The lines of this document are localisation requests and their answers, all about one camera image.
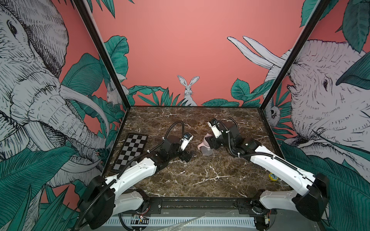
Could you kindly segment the pink bottle cap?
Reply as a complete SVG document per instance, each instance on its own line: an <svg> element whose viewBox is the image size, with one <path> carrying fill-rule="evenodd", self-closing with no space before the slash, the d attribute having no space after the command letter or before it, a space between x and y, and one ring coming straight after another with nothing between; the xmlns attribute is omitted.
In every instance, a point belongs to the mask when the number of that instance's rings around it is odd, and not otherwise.
<svg viewBox="0 0 370 231"><path fill-rule="evenodd" d="M212 139L212 137L213 137L213 135L211 135L211 134L206 134L205 136L204 136L204 138L203 138L203 144L205 145L205 146L207 146L207 147L211 147L211 143L212 143L212 141L211 141L211 139Z"/></svg>

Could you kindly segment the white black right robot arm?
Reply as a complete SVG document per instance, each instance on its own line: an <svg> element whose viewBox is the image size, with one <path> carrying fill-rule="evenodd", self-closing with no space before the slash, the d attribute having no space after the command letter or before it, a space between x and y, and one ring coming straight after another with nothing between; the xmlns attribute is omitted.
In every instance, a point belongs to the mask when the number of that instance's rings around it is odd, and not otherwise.
<svg viewBox="0 0 370 231"><path fill-rule="evenodd" d="M321 221L330 198L327 176L298 168L253 138L233 138L231 133L218 137L207 134L197 146L205 156L220 147L225 147L234 157L263 167L292 188L285 192L263 191L257 198L265 209L297 211L309 220Z"/></svg>

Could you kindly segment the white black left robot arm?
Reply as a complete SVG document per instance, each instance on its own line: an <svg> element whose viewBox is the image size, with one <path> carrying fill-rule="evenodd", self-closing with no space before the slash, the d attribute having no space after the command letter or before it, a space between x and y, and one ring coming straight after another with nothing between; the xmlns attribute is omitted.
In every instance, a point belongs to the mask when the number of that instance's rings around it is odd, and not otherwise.
<svg viewBox="0 0 370 231"><path fill-rule="evenodd" d="M145 194L126 193L126 190L166 168L175 158L189 162L193 154L186 151L186 147L192 139L193 135L188 132L182 138L170 135L160 144L159 151L133 158L133 161L140 160L136 165L132 166L132 161L129 161L116 175L94 177L78 202L80 214L73 230L78 231L85 225L94 230L115 214L138 210Z"/></svg>

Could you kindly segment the clear plastic baby bottle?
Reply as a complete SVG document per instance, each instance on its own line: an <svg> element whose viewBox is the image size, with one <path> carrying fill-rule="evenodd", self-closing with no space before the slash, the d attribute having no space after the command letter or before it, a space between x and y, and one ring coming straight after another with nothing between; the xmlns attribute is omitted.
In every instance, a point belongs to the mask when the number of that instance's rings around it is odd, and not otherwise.
<svg viewBox="0 0 370 231"><path fill-rule="evenodd" d="M207 146L202 146L200 150L204 156L211 156L214 152L213 149Z"/></svg>

